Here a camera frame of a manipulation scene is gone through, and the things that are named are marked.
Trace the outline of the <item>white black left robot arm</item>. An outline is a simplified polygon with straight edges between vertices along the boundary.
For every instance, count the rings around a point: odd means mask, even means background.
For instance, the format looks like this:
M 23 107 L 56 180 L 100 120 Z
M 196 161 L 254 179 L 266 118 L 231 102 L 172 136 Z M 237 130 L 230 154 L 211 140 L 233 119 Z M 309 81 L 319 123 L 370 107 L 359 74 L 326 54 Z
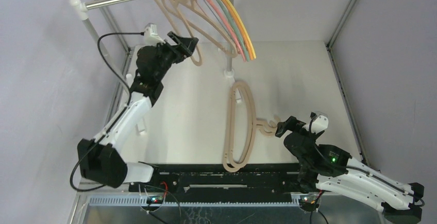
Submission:
M 78 143 L 78 162 L 73 172 L 79 170 L 83 178 L 100 183 L 101 187 L 118 188 L 132 182 L 141 183 L 150 192 L 160 187 L 161 178 L 151 165 L 125 162 L 121 151 L 131 131 L 157 102 L 163 90 L 162 79 L 171 66 L 192 56 L 199 42 L 196 37 L 181 37 L 172 31 L 167 35 L 173 45 L 159 36 L 148 35 L 151 41 L 137 52 L 137 69 L 131 84 L 117 75 L 127 89 L 127 102 L 94 138 Z

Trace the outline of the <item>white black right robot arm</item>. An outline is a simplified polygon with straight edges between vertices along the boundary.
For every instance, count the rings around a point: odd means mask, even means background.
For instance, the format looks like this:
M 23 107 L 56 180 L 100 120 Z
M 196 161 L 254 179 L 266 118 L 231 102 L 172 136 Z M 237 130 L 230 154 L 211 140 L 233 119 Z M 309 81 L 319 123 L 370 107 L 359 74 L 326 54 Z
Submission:
M 349 152 L 316 140 L 328 128 L 328 117 L 312 112 L 304 123 L 294 116 L 276 125 L 275 136 L 298 160 L 301 193 L 337 193 L 380 212 L 391 223 L 419 223 L 424 186 L 390 179 L 354 158 Z

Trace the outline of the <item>orange wire hanger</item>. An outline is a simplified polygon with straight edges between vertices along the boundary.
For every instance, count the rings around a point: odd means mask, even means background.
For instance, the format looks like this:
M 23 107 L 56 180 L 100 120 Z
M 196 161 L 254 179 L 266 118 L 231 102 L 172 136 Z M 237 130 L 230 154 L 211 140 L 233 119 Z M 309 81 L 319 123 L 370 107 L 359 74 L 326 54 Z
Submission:
M 235 21 L 239 32 L 242 35 L 244 46 L 245 46 L 245 48 L 248 51 L 248 57 L 246 58 L 246 60 L 255 60 L 256 59 L 255 49 L 253 47 L 253 44 L 252 44 L 250 36 L 249 36 L 249 34 L 247 32 L 247 29 L 246 29 L 242 19 L 239 16 L 239 13 L 237 12 L 237 10 L 235 9 L 234 5 L 229 0 L 221 0 L 221 2 L 227 8 L 227 10 L 230 13 L 231 17 Z

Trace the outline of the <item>pink wire hanger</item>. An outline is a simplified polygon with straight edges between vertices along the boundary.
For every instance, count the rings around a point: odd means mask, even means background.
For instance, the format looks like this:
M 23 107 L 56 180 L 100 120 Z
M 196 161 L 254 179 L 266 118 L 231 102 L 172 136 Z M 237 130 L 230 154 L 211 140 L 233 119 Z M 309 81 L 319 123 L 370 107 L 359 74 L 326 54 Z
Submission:
M 244 46 L 242 35 L 221 0 L 190 0 L 190 4 L 191 7 L 189 9 L 212 26 L 225 42 L 228 43 L 230 49 L 227 49 L 221 42 L 214 39 L 213 36 L 194 23 L 188 22 L 191 28 L 199 32 L 225 55 L 232 58 L 241 56 L 244 62 L 250 61 L 246 60 L 248 51 Z

